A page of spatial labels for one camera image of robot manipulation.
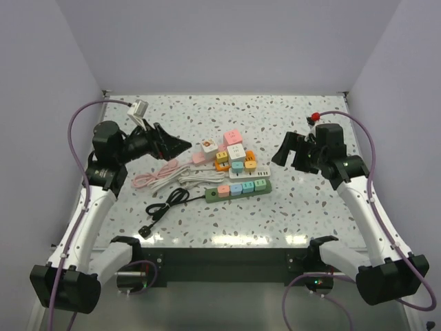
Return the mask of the white power strip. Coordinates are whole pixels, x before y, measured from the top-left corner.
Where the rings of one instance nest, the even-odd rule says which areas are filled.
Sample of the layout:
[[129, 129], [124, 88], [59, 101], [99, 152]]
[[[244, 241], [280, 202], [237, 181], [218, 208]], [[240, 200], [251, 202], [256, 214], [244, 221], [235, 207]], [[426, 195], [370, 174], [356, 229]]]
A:
[[271, 176], [269, 166], [257, 167], [253, 172], [242, 171], [235, 173], [230, 168], [228, 171], [229, 179], [231, 181], [253, 181], [256, 179], [267, 179]]

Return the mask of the orange power strip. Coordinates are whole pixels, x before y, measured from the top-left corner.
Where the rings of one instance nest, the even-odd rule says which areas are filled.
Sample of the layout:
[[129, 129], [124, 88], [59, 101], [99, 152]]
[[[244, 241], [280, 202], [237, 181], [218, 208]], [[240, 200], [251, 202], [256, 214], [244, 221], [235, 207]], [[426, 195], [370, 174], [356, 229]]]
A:
[[230, 168], [230, 165], [228, 163], [217, 163], [216, 160], [214, 161], [214, 165], [216, 167], [216, 170], [218, 172], [222, 171], [222, 172], [227, 172]]

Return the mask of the green plug adapter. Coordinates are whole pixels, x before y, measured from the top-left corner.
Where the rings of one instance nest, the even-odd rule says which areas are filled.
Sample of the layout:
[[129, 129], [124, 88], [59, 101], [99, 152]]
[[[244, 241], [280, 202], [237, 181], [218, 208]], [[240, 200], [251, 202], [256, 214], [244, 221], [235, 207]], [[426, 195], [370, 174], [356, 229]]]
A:
[[257, 179], [254, 181], [254, 191], [260, 192], [267, 188], [267, 181], [265, 179]]

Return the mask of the teal plug adapter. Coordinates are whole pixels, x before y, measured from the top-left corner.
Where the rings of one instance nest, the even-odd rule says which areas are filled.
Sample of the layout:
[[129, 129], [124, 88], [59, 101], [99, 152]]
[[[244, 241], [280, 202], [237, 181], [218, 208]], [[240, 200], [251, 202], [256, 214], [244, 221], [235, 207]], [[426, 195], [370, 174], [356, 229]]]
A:
[[242, 193], [247, 194], [253, 192], [255, 189], [255, 185], [253, 181], [248, 181], [242, 183]]

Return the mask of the green power strip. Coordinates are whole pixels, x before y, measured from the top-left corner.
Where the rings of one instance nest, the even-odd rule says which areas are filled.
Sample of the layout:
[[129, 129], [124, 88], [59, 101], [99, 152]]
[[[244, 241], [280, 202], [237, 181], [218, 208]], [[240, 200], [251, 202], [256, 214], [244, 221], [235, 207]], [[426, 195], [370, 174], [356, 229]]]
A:
[[271, 191], [272, 185], [269, 179], [258, 179], [207, 189], [203, 198], [207, 203], [217, 203], [265, 195], [271, 193]]

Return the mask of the pink plug adapter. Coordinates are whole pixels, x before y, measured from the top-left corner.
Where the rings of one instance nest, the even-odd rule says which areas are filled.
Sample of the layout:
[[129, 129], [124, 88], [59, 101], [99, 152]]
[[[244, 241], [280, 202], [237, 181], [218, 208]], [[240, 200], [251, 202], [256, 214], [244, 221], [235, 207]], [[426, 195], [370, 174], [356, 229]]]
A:
[[220, 198], [228, 197], [230, 195], [229, 185], [220, 185], [217, 187], [217, 194]]

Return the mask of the blue plug adapter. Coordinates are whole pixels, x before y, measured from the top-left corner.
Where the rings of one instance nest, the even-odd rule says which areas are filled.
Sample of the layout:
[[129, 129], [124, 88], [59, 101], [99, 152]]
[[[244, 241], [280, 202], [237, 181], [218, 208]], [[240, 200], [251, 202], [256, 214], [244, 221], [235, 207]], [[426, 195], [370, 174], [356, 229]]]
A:
[[229, 191], [230, 191], [231, 196], [241, 195], [242, 194], [242, 184], [237, 183], [237, 184], [230, 185]]

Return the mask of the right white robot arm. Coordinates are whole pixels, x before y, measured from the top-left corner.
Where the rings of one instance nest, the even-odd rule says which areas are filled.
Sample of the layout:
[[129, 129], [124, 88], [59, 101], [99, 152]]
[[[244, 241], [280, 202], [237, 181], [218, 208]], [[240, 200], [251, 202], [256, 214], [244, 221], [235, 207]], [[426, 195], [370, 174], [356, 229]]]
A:
[[292, 167], [321, 174], [352, 214], [365, 241], [367, 255], [347, 248], [335, 236], [312, 239], [302, 260], [305, 270], [321, 271], [328, 265], [355, 281], [366, 303], [377, 305], [415, 294], [429, 271], [422, 254], [415, 255], [395, 231], [381, 203], [368, 187], [369, 171], [358, 155], [348, 155], [344, 132], [336, 123], [317, 125], [307, 135], [287, 132], [272, 157], [284, 166], [290, 152]]

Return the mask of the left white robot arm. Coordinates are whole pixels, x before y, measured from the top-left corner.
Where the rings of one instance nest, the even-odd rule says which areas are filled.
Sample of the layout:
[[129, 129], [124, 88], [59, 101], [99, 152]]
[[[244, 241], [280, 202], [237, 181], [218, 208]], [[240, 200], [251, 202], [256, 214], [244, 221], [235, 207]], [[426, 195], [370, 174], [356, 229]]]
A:
[[93, 151], [84, 168], [79, 202], [60, 244], [45, 265], [35, 265], [31, 284], [45, 308], [89, 314], [101, 288], [121, 268], [136, 270], [143, 262], [141, 244], [134, 237], [117, 236], [92, 258], [99, 230], [127, 178], [127, 163], [147, 154], [169, 161], [192, 147], [168, 134], [159, 123], [137, 126], [126, 135], [114, 121], [95, 126]]

